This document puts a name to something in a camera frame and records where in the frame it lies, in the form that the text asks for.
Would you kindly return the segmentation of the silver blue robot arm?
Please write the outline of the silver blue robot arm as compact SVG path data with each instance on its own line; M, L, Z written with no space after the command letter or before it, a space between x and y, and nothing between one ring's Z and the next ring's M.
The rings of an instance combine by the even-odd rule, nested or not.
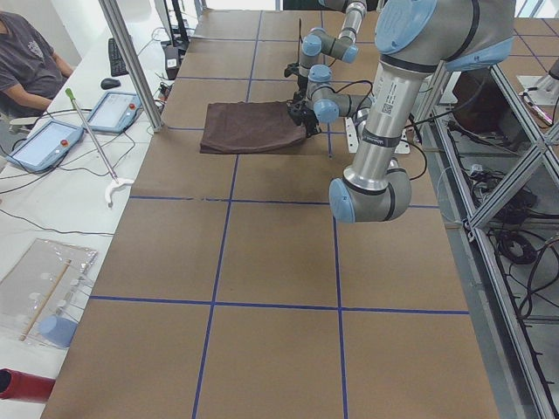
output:
M307 90L311 67L320 61L320 55L345 63L353 63L359 52L357 35L367 13L377 8L377 1L317 1L322 9L344 14L342 28L337 36L330 35L323 27L314 27L305 37L299 36L298 58L284 71L285 77L297 77L298 90L294 100L301 100Z
M329 204L340 223L382 222L401 216L411 201L411 180L398 165L401 141L423 80L438 64L469 71L503 61L513 46L513 1L390 1L377 19L379 65L371 93L341 94L321 55L351 63L369 6L365 1L323 1L344 13L340 34L312 29L302 40L299 59L285 70L296 75L298 92L288 104L293 121L307 134L319 123L354 117L359 138L352 163L329 186Z

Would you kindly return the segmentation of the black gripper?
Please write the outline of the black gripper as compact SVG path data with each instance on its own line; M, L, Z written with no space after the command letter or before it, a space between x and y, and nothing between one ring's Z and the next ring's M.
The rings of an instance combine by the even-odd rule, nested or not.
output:
M294 94L296 99L303 99L306 97L307 93L308 77L300 73L297 74L297 86L298 90Z
M303 125L307 131L318 130L318 120L314 111L311 110L305 100L287 102L287 111L296 126Z

